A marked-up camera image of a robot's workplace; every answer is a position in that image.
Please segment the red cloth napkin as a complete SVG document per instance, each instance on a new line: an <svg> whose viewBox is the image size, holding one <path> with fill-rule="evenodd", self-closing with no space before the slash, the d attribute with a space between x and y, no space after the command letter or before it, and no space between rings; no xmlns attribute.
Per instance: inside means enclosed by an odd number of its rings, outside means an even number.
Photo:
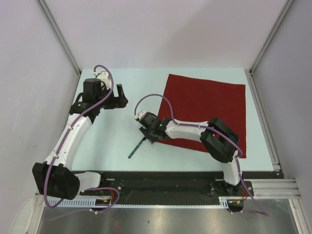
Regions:
<svg viewBox="0 0 312 234"><path fill-rule="evenodd" d="M246 152L246 87L219 81L168 76L157 116L175 117L189 122L209 121L216 117L239 137L239 147Z"/></svg>

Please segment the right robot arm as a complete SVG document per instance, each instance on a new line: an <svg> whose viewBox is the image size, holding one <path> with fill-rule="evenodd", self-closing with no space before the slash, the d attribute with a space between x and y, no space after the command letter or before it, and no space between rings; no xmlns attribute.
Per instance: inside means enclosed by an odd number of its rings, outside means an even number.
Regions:
<svg viewBox="0 0 312 234"><path fill-rule="evenodd" d="M158 140L186 139L201 142L208 153L220 162L223 170L223 192L238 196L242 191L242 171L238 158L243 151L238 146L239 137L221 120L213 118L207 122L184 122L165 118L159 120L151 113L135 117L140 131L153 144Z"/></svg>

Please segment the green handled table knife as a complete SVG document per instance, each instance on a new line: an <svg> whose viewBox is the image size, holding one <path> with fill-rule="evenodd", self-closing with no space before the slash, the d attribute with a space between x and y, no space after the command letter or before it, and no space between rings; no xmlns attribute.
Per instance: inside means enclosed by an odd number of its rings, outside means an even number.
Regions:
<svg viewBox="0 0 312 234"><path fill-rule="evenodd" d="M131 159L132 156L136 153L136 151L139 149L139 147L142 145L142 143L146 140L146 137L143 137L142 140L136 145L136 147L131 151L131 153L128 156L128 159Z"/></svg>

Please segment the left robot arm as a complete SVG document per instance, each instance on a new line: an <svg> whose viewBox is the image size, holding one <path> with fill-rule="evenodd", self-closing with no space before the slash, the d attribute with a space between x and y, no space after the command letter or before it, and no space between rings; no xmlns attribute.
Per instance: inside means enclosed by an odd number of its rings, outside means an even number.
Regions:
<svg viewBox="0 0 312 234"><path fill-rule="evenodd" d="M104 194L108 183L96 172L72 172L78 148L100 114L101 109L124 108L128 104L121 84L114 85L108 78L88 78L83 91L70 108L68 121L60 139L43 163L36 162L32 173L41 195L72 200L80 192L91 189Z"/></svg>

